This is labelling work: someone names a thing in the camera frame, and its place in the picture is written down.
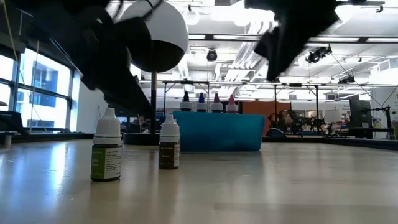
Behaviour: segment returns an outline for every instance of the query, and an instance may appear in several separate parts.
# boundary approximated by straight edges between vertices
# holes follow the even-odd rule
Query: pink bottle cap
[[[229,104],[230,104],[230,105],[235,105],[235,99],[234,99],[234,96],[233,96],[233,95],[231,95],[231,96],[229,97]]]
[[[214,103],[220,103],[220,98],[218,97],[218,93],[214,96]]]

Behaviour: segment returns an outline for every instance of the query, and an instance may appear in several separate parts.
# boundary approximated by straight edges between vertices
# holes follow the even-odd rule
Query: ceiling light
[[[152,83],[150,80],[140,80],[139,83]]]
[[[190,35],[188,35],[188,37],[190,40],[191,39],[204,40],[206,38],[205,35],[195,35],[195,34],[193,34],[193,35],[190,34]]]
[[[367,42],[397,42],[398,38],[368,38]]]
[[[207,47],[191,46],[191,47],[189,47],[189,51],[206,53],[208,51],[208,48]]]
[[[214,35],[215,40],[251,40],[257,41],[260,39],[258,35]]]
[[[220,85],[242,85],[243,82],[210,82],[210,84],[220,84]]]
[[[357,42],[359,37],[311,37],[310,42]]]
[[[306,43],[306,47],[329,47],[329,44],[322,44],[322,43]]]

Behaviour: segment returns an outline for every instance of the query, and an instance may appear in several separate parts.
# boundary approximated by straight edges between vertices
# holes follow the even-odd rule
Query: orange wall
[[[266,119],[266,125],[264,127],[263,136],[266,135],[266,132],[269,129],[270,123],[268,120],[268,116],[272,113],[275,113],[275,102],[262,102],[262,101],[252,101],[252,102],[242,102],[243,104],[243,114],[255,114],[255,115],[263,115]],[[290,103],[279,103],[276,104],[277,112],[279,113],[281,110],[289,110],[291,109]]]

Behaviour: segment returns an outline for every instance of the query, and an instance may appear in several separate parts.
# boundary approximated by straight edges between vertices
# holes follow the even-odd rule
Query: blue box
[[[181,151],[259,151],[265,120],[259,115],[176,111]]]

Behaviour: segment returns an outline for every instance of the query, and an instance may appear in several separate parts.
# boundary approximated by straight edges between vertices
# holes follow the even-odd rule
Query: glass wall
[[[0,84],[0,102],[4,102],[7,106],[0,105],[0,111],[8,111],[8,103],[10,100],[10,88],[5,84]]]
[[[14,60],[0,55],[0,78],[11,80]]]
[[[33,50],[26,49],[21,57],[19,83],[68,95],[70,69]]]
[[[33,95],[32,91],[19,88],[16,111],[21,113],[24,127],[30,127],[32,120],[32,127],[35,128],[65,128],[67,101],[42,93]]]
[[[0,101],[12,105],[0,110],[15,107],[26,128],[67,128],[71,70],[30,49],[20,56],[16,71],[15,60],[0,55]]]
[[[16,101],[16,111],[21,113],[25,127],[65,128],[70,75],[68,67],[26,49],[21,55]],[[35,92],[27,86],[34,86]]]

